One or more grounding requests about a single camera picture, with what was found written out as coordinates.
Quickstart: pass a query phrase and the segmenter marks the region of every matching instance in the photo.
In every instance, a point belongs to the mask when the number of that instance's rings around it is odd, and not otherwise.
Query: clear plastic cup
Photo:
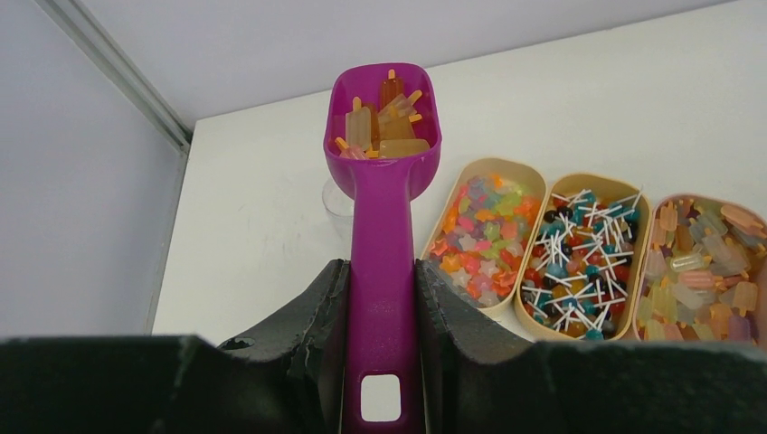
[[[345,246],[352,245],[352,223],[354,221],[355,201],[344,194],[333,178],[328,179],[322,187],[322,203],[333,229]]]

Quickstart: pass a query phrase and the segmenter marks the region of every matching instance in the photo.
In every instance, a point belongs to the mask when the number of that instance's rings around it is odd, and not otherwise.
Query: scoop handle
[[[344,432],[415,434],[425,430],[409,172],[409,164],[398,163],[354,171]],[[365,421],[361,412],[363,378],[383,374],[399,379],[400,418]]]

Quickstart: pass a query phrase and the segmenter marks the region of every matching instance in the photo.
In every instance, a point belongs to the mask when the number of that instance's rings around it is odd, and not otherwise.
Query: white wall
[[[431,66],[724,0],[82,2],[192,126],[328,89],[358,64]]]
[[[32,0],[0,41],[0,335],[141,333],[184,159]]]

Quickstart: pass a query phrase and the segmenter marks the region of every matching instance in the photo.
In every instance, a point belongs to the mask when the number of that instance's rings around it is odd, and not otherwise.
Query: square hole in handle
[[[362,379],[360,393],[360,410],[364,421],[391,422],[400,418],[400,378],[396,375],[367,375]]]

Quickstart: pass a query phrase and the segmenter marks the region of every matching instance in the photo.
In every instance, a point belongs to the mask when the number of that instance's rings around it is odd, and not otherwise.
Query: beige tray
[[[461,171],[458,179],[456,180],[456,183],[453,185],[453,188],[450,191],[450,196],[448,196],[448,200],[447,202],[445,202],[445,208],[442,210],[442,215],[437,220],[437,223],[434,225],[434,230],[431,231],[431,236],[429,238],[429,241],[426,243],[426,247],[423,249],[423,252],[421,254],[421,259],[426,260],[429,258],[429,248],[431,244],[437,239],[437,236],[440,235],[442,231],[442,222],[444,222],[445,217],[448,214],[448,210],[450,209],[450,206],[453,204],[453,202],[455,202],[455,199],[458,196],[459,188],[462,185],[464,185],[469,179],[473,178],[474,176],[489,175],[489,174],[498,174],[501,177],[508,179],[509,181],[514,181],[514,182],[526,185],[527,187],[530,188],[531,193],[535,195],[538,199],[540,199],[541,202],[543,202],[546,197],[546,182],[544,178],[541,176],[540,173],[538,173],[534,168],[530,167],[529,165],[523,165],[521,163],[515,163],[513,161],[508,161],[501,158],[482,158],[475,162],[469,163]],[[536,221],[540,221],[542,216],[543,216],[543,207],[541,207],[541,210],[539,210]],[[528,243],[527,245],[525,254],[522,257],[523,266],[527,263],[527,257],[530,254],[532,245],[533,243]],[[518,278],[516,280],[516,284],[511,289],[511,292],[509,293],[509,295],[503,300],[501,300],[500,303],[498,303],[497,305],[493,307],[481,308],[480,311],[490,317],[495,317],[500,315],[500,313],[507,308],[512,297],[514,297],[514,294],[516,293],[517,288],[519,288],[521,281],[522,281],[521,278]]]
[[[669,196],[658,203],[658,205],[655,207],[655,210],[653,210],[652,219],[650,219],[651,224],[650,224],[648,234],[652,233],[652,226],[655,224],[655,218],[658,216],[659,210],[663,205],[669,202],[678,201],[679,199],[687,199],[687,198],[694,199],[697,203],[703,203],[703,204],[711,203],[711,204],[715,204],[719,206],[721,205],[737,206],[738,208],[741,208],[759,217],[760,223],[767,226],[767,222],[763,218],[761,218],[758,213],[752,210],[749,210],[748,208],[738,203],[719,201],[711,197],[701,196],[699,194],[681,193],[681,194],[674,194],[672,196]],[[633,339],[636,339],[638,341],[640,341],[641,338],[639,337],[639,330],[637,328],[636,315],[637,315],[637,305],[639,304],[639,297],[641,296],[641,292],[643,291],[643,288],[644,288],[644,268],[646,265],[644,262],[646,259],[647,258],[645,258],[642,261],[642,268],[641,268],[642,275],[640,276],[641,278],[639,279],[639,283],[641,284],[641,286],[638,287],[639,291],[637,292],[637,296],[635,297],[634,307],[632,309],[632,314],[631,314],[631,330],[633,331]],[[759,261],[754,257],[754,258],[750,258],[750,262],[752,265],[752,269],[749,274],[751,274],[752,276],[755,276],[755,278],[752,279],[752,282],[759,287],[759,291],[760,291],[760,294],[757,298],[756,311],[754,311],[754,317],[756,319],[756,330],[754,330],[754,333],[756,335],[759,335],[760,331],[767,332],[767,296],[765,296],[762,293],[762,288],[767,288],[767,267],[764,267],[765,264],[767,264],[767,259]],[[762,348],[763,350],[767,350],[767,339],[757,339],[757,346],[759,348]]]
[[[551,189],[551,192],[546,196],[544,206],[541,207],[541,212],[538,215],[538,221],[533,228],[534,233],[538,233],[538,229],[543,221],[543,214],[546,207],[549,204],[551,193],[560,195],[571,195],[579,193],[583,188],[590,188],[598,198],[621,198],[636,194],[639,190],[629,184],[625,184],[622,181],[616,181],[613,179],[605,178],[598,175],[591,174],[572,174],[567,175],[557,181]],[[637,242],[634,244],[634,257],[631,263],[631,273],[629,274],[629,281],[626,282],[629,296],[626,299],[626,309],[623,315],[620,317],[620,322],[616,325],[617,332],[610,340],[620,339],[629,331],[632,318],[634,317],[634,299],[637,293],[641,290],[640,284],[640,267],[644,262],[644,254],[647,250],[647,243],[650,235],[650,204],[644,195],[641,195],[639,202],[637,203],[637,209],[639,209],[639,234],[637,235]],[[527,269],[527,262],[530,260],[529,254],[526,254],[525,260],[522,263],[522,268]],[[530,315],[525,311],[522,303],[522,291],[516,291],[514,296],[514,310],[516,317],[522,326],[527,329],[536,339],[548,339],[548,340],[574,340],[574,338],[556,332],[544,325],[538,324]]]

